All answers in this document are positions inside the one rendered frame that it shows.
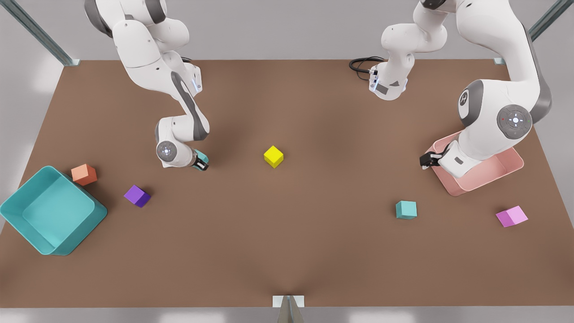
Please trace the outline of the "pink cube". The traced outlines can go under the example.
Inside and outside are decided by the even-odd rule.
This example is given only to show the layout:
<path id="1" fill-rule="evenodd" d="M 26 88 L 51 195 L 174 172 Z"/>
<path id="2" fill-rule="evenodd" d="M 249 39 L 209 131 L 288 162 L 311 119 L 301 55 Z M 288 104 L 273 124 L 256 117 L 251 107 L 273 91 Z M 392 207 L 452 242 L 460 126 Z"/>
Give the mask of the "pink cube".
<path id="1" fill-rule="evenodd" d="M 496 213 L 496 217 L 503 227 L 514 226 L 528 220 L 527 215 L 518 205 Z"/>

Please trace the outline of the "yellow cube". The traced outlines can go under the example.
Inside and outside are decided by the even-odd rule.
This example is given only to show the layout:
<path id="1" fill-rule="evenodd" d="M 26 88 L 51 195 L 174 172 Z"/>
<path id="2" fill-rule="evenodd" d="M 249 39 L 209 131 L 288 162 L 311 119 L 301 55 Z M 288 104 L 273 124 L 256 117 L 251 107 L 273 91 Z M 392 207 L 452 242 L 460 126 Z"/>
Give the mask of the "yellow cube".
<path id="1" fill-rule="evenodd" d="M 264 160 L 273 168 L 276 168 L 284 160 L 284 154 L 275 146 L 271 146 L 264 153 Z"/>

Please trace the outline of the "pink square tray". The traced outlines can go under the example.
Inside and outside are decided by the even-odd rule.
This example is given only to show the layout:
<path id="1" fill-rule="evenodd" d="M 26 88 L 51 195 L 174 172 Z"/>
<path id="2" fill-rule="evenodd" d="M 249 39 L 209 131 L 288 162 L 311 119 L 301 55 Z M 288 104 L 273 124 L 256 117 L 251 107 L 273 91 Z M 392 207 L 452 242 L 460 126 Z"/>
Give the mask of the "pink square tray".
<path id="1" fill-rule="evenodd" d="M 461 196 L 494 180 L 502 178 L 524 166 L 522 157 L 514 148 L 496 154 L 473 167 L 461 178 L 454 178 L 441 166 L 432 167 L 437 178 L 451 196 Z"/>

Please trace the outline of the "purple cube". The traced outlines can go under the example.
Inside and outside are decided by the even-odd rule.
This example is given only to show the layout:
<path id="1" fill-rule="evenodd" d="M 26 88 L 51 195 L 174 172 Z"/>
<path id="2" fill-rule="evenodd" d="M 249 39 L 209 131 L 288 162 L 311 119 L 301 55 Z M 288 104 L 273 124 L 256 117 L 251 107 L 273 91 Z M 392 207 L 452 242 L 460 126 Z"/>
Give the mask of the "purple cube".
<path id="1" fill-rule="evenodd" d="M 151 198 L 147 192 L 144 192 L 144 190 L 136 185 L 131 186 L 131 188 L 129 188 L 129 190 L 124 194 L 124 197 L 138 207 L 146 205 Z"/>

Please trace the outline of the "silver frame post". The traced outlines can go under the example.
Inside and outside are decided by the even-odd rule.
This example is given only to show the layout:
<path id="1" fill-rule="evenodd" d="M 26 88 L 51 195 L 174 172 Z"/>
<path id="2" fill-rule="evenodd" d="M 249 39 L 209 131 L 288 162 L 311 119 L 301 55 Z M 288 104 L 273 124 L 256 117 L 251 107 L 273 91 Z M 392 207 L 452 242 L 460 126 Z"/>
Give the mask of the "silver frame post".
<path id="1" fill-rule="evenodd" d="M 26 10 L 24 10 L 16 0 L 0 0 L 0 6 L 33 35 L 64 67 L 75 67 L 80 64 L 80 60 L 72 59 L 42 27 L 29 16 Z"/>
<path id="2" fill-rule="evenodd" d="M 566 11 L 574 8 L 574 0 L 509 0 L 512 9 L 525 17 L 531 40 L 535 41 Z"/>
<path id="3" fill-rule="evenodd" d="M 279 307 L 278 323 L 304 323 L 300 307 L 304 296 L 273 296 L 273 307 Z"/>

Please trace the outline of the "teal square bin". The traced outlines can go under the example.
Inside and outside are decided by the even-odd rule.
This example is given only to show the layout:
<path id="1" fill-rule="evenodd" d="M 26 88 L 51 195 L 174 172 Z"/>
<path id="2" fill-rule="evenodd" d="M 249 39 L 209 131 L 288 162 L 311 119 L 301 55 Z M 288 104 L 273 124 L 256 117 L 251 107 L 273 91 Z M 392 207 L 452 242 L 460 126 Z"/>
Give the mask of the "teal square bin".
<path id="1" fill-rule="evenodd" d="M 69 255 L 106 217 L 107 208 L 52 166 L 29 178 L 0 214 L 41 255 Z"/>

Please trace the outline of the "orange cube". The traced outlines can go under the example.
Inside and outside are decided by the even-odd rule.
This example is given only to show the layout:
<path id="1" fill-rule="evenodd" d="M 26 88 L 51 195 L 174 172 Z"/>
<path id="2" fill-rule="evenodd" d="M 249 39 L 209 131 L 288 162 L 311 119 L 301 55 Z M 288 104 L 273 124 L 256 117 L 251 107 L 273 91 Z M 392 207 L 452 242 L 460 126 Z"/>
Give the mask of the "orange cube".
<path id="1" fill-rule="evenodd" d="M 88 164 L 82 164 L 71 170 L 72 180 L 81 186 L 86 186 L 98 180 L 95 168 Z"/>

